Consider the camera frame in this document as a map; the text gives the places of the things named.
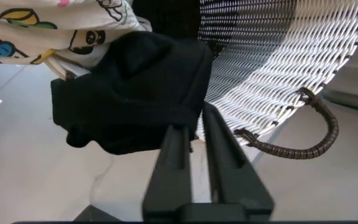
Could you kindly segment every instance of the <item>brown wrapped handle loop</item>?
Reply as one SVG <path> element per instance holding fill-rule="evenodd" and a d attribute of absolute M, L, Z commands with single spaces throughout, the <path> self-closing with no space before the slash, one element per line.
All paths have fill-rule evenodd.
<path fill-rule="evenodd" d="M 250 147 L 255 147 L 267 154 L 278 156 L 286 159 L 313 159 L 323 155 L 335 142 L 339 134 L 338 121 L 328 107 L 321 101 L 320 97 L 316 96 L 311 90 L 302 87 L 300 92 L 303 96 L 307 96 L 305 101 L 307 105 L 314 108 L 319 114 L 323 116 L 328 125 L 328 132 L 323 140 L 317 145 L 309 149 L 289 149 L 285 147 L 275 146 L 273 144 L 258 141 L 258 135 L 252 134 L 245 129 L 238 129 L 234 131 L 235 135 L 243 137 L 249 142 Z"/>

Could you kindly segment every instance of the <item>wicker basket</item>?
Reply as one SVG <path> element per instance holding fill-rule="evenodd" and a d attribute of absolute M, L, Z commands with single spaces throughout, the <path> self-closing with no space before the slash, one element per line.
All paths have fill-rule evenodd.
<path fill-rule="evenodd" d="M 358 0 L 141 2 L 134 2 L 134 11 L 155 32 L 197 37 L 211 47 L 216 59 L 206 101 L 242 145 L 289 159 L 311 159 L 331 147 L 338 123 L 316 94 L 358 46 Z M 257 140 L 304 105 L 328 124 L 315 147 L 295 150 Z M 201 119 L 198 134 L 203 138 Z"/>

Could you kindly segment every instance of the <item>white wicker basket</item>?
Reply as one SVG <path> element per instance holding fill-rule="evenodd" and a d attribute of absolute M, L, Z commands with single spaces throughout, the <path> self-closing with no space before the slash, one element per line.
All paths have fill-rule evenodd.
<path fill-rule="evenodd" d="M 201 0 L 200 11 L 199 39 L 216 54 L 206 101 L 235 134 L 248 130 L 250 138 L 237 136 L 242 145 L 304 106 L 300 88 L 318 94 L 358 46 L 358 0 Z M 198 127 L 203 139 L 201 119 Z M 273 150 L 263 151 L 290 159 L 324 153 Z"/>

